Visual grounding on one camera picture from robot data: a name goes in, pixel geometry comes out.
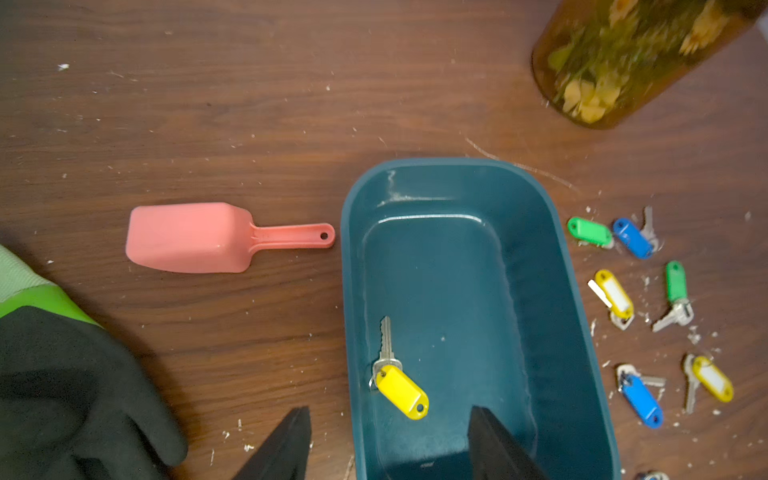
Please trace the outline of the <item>artificial potted plant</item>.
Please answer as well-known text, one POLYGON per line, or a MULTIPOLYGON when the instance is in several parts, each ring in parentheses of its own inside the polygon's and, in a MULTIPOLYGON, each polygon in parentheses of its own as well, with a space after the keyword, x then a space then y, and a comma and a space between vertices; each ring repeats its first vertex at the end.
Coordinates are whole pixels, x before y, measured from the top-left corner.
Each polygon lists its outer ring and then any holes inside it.
POLYGON ((563 1, 531 66, 560 114, 610 129, 751 28, 764 1, 563 1))

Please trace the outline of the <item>yellow white tag key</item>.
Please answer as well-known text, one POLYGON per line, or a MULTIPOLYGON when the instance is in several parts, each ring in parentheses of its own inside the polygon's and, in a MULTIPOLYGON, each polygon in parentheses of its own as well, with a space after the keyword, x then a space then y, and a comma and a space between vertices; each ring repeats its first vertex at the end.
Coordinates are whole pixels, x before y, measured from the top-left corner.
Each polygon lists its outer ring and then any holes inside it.
POLYGON ((728 403, 733 400, 735 389, 731 380, 708 357, 686 354, 682 369, 686 377, 686 414, 694 412, 696 392, 700 386, 720 402, 728 403))
POLYGON ((614 274, 602 269, 588 282, 590 290, 609 310, 611 323, 626 331, 634 320, 634 304, 614 274))

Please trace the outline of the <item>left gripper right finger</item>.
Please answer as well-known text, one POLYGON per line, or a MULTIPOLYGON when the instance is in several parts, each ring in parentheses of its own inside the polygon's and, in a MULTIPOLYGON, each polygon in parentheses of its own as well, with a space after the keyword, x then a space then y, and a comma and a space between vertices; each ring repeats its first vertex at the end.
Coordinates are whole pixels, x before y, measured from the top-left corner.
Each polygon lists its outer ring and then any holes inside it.
POLYGON ((474 480, 546 480, 547 476, 486 407, 473 406, 468 444, 474 480))

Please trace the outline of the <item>green tag key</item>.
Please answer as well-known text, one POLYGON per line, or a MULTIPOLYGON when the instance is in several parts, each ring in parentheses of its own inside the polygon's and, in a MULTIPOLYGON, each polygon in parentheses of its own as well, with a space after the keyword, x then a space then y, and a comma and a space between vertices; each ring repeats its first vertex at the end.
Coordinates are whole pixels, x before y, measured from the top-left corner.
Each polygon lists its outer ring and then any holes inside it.
POLYGON ((612 249, 614 239, 611 230, 600 223, 596 223, 581 217, 572 217, 567 222, 568 232, 580 242, 598 246, 603 249, 612 249))
POLYGON ((687 326, 694 318, 694 311, 688 296, 687 277, 683 265, 676 260, 665 266, 668 312, 652 325, 654 333, 671 325, 687 326))

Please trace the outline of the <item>green black work glove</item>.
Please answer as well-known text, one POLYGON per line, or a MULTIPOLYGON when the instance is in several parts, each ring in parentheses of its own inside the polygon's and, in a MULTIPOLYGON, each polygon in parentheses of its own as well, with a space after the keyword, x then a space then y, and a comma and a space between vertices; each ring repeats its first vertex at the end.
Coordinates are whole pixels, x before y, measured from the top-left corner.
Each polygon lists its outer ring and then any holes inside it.
POLYGON ((133 354, 3 248, 2 478, 166 479, 187 453, 133 354))

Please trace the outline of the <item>blue tag key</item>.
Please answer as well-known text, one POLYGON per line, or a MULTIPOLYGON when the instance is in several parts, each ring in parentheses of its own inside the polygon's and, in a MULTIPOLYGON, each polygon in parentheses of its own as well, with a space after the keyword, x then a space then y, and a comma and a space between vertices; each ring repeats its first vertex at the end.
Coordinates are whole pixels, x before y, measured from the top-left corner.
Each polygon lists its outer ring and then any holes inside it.
POLYGON ((643 210, 644 224, 638 228, 630 219, 619 218, 612 224, 613 234, 636 258, 645 260, 660 248, 660 242, 653 228, 652 207, 643 210))
POLYGON ((643 377, 632 364, 619 364, 615 367, 617 390, 625 398, 641 422, 658 429, 663 425, 664 414, 658 400, 649 390, 649 386, 662 388, 666 380, 661 377, 643 377))

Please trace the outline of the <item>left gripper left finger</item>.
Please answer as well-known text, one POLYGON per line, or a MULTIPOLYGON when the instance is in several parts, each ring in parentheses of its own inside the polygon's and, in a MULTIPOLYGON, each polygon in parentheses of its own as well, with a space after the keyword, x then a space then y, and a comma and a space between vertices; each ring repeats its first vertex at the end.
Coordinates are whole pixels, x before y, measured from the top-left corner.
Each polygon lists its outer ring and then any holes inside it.
POLYGON ((309 407, 291 409, 233 480, 304 480, 311 435, 309 407))

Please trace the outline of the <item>teal plastic storage box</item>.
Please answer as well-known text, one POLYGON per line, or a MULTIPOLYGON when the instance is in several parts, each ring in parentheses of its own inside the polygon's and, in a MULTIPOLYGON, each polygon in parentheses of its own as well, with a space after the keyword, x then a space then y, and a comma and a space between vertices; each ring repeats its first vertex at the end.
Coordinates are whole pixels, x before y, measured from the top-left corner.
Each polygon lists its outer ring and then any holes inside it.
POLYGON ((470 478, 473 406, 551 479, 620 477, 563 228, 532 176, 492 160, 386 162, 350 190, 339 237, 359 478, 470 478), (422 420, 369 387, 384 316, 429 398, 422 420))

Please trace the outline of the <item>pink plastic scoop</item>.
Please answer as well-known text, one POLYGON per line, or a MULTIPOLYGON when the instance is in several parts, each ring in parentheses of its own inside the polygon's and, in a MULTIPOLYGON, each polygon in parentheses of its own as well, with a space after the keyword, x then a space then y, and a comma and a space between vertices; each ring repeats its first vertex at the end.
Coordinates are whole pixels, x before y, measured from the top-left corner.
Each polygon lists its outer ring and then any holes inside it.
POLYGON ((324 249, 334 242, 328 223, 259 227, 249 211, 229 203, 186 203, 134 208, 125 253, 161 271, 242 273, 257 252, 324 249))

